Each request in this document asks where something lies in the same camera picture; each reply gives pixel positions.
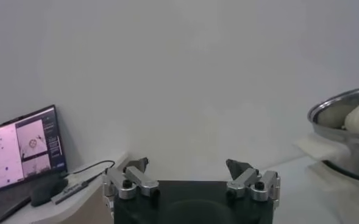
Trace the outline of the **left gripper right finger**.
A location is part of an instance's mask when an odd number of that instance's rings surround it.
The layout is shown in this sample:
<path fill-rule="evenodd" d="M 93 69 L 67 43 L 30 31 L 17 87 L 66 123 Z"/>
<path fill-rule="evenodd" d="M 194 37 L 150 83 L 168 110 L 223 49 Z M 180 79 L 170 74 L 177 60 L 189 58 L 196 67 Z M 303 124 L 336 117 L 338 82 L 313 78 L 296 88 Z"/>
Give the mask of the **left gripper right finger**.
<path fill-rule="evenodd" d="M 249 163 L 233 159 L 227 159 L 226 166 L 232 177 L 227 182 L 226 195 L 229 200 L 250 195 L 255 201 L 280 201 L 280 176 L 277 172 L 267 170 L 260 173 Z"/>

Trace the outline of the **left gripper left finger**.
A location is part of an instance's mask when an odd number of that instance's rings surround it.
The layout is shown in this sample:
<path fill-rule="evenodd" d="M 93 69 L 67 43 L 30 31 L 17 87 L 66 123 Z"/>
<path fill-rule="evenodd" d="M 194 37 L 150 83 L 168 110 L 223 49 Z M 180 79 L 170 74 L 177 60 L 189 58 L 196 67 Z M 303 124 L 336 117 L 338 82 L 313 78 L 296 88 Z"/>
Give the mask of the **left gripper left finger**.
<path fill-rule="evenodd" d="M 104 196 L 112 198 L 117 195 L 122 200 L 134 199 L 138 194 L 150 199 L 159 197 L 159 182 L 145 174 L 148 164 L 148 158 L 144 157 L 129 161 L 122 170 L 106 168 L 103 173 Z"/>

